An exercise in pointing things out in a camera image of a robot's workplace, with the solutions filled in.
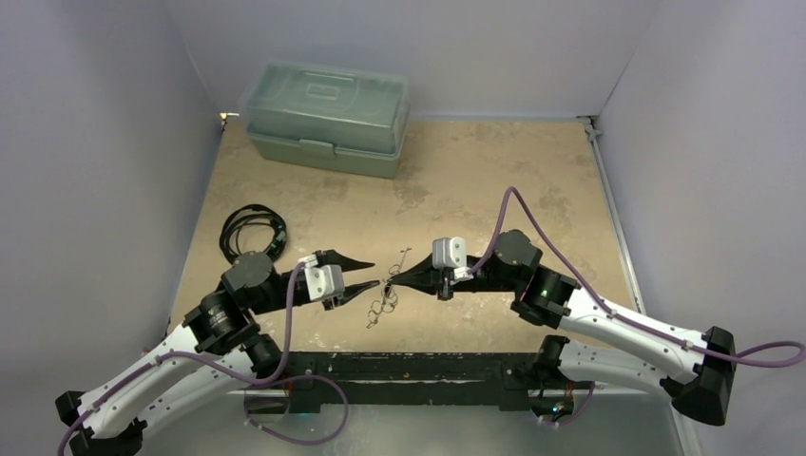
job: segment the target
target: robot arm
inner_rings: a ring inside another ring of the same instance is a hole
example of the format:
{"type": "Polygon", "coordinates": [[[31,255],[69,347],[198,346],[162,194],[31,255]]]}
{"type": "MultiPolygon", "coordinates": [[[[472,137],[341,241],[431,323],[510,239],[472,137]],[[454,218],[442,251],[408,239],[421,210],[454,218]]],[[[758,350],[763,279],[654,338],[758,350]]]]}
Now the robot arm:
{"type": "Polygon", "coordinates": [[[300,263],[302,274],[290,283],[292,274],[279,274],[266,254],[240,256],[221,276],[216,291],[205,296],[154,350],[97,389],[60,396],[56,407],[65,424],[73,426],[84,417],[70,441],[73,454],[134,454],[145,429],[146,435],[153,434],[215,394],[244,385],[196,360],[167,357],[171,352],[194,352],[233,371],[265,378],[277,369],[280,350],[271,337],[259,333],[252,313],[284,309],[291,287],[293,305],[322,302],[325,310],[332,310],[379,284],[375,280],[345,286],[344,272],[374,265],[335,251],[316,252],[300,263]]]}
{"type": "Polygon", "coordinates": [[[480,258],[467,256],[465,241],[460,237],[438,239],[429,257],[394,275],[390,283],[440,300],[451,299],[453,293],[512,292],[510,308],[527,322],[584,334],[617,349],[594,349],[550,336],[538,363],[544,369],[555,369],[571,381],[602,381],[661,394],[670,397],[686,416],[706,424],[724,424],[735,365],[691,348],[733,355],[731,333],[716,327],[708,332],[675,327],[604,300],[610,309],[607,313],[574,278],[542,266],[543,253],[518,230],[502,233],[493,252],[471,275],[469,270],[480,258]],[[685,345],[639,331],[615,314],[674,335],[686,341],[685,345]]]}

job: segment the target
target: tan table surface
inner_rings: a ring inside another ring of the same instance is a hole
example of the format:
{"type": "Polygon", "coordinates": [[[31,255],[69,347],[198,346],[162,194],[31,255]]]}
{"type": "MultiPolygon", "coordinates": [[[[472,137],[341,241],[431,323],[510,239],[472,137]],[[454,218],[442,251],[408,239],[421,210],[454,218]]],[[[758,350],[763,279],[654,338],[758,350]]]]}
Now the tan table surface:
{"type": "MultiPolygon", "coordinates": [[[[288,223],[290,241],[277,262],[281,271],[320,249],[376,263],[345,275],[351,284],[385,278],[400,251],[411,247],[403,265],[408,269],[431,252],[435,238],[465,238],[468,252],[481,255],[510,185],[599,293],[632,307],[602,184],[579,123],[412,121],[397,178],[385,180],[264,160],[235,120],[221,141],[172,326],[215,289],[228,268],[218,247],[221,225],[245,204],[266,205],[288,223]]],[[[515,199],[504,228],[537,239],[515,199]]],[[[242,248],[263,248],[270,233],[244,230],[242,248]]],[[[544,250],[543,264],[568,274],[542,241],[537,245],[544,250]]],[[[557,333],[518,318],[509,309],[509,294],[457,294],[448,302],[408,289],[397,294],[397,308],[371,329],[367,312],[380,288],[330,312],[318,303],[295,308],[292,350],[534,352],[544,335],[557,333]]],[[[281,345],[284,312],[257,321],[281,345]]]]}

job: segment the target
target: white wall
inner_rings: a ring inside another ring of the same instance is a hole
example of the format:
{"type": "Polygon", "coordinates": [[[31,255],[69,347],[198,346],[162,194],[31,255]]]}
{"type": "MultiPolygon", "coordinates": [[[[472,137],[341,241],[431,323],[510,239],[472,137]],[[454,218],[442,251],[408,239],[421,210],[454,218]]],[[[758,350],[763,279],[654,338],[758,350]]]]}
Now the white wall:
{"type": "Polygon", "coordinates": [[[219,140],[160,0],[0,3],[0,447],[159,341],[219,140]]]}
{"type": "MultiPolygon", "coordinates": [[[[806,339],[804,125],[806,4],[664,2],[601,118],[651,314],[740,350],[806,339]]],[[[739,367],[706,454],[803,454],[804,383],[804,365],[739,367]]]]}
{"type": "Polygon", "coordinates": [[[406,74],[413,113],[605,105],[661,0],[166,0],[220,110],[268,59],[406,74]]]}

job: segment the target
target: plastic storage box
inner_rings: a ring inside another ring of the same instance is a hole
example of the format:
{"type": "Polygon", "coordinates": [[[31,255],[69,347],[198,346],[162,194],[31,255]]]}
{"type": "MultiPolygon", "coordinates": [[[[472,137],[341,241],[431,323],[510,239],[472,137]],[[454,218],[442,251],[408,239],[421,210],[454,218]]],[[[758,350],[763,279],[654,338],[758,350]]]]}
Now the plastic storage box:
{"type": "Polygon", "coordinates": [[[244,95],[246,135],[263,158],[393,178],[409,117],[406,78],[270,64],[244,95]]]}

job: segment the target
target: metal wire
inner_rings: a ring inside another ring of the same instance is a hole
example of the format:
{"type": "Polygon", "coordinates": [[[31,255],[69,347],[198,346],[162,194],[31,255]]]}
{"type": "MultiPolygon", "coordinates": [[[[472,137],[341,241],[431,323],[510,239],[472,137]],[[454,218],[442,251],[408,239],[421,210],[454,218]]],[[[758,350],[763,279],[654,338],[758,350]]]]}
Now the metal wire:
{"type": "MultiPolygon", "coordinates": [[[[400,251],[403,257],[400,258],[398,263],[395,263],[389,268],[389,277],[400,274],[403,270],[403,262],[406,260],[406,254],[411,249],[411,247],[407,247],[405,250],[400,251]]],[[[377,325],[378,319],[380,319],[382,314],[391,314],[394,312],[394,308],[397,307],[397,293],[394,291],[394,286],[389,283],[388,278],[384,279],[383,283],[384,286],[380,290],[380,299],[373,301],[370,310],[367,312],[367,318],[370,320],[370,322],[367,323],[368,330],[377,325]]]]}

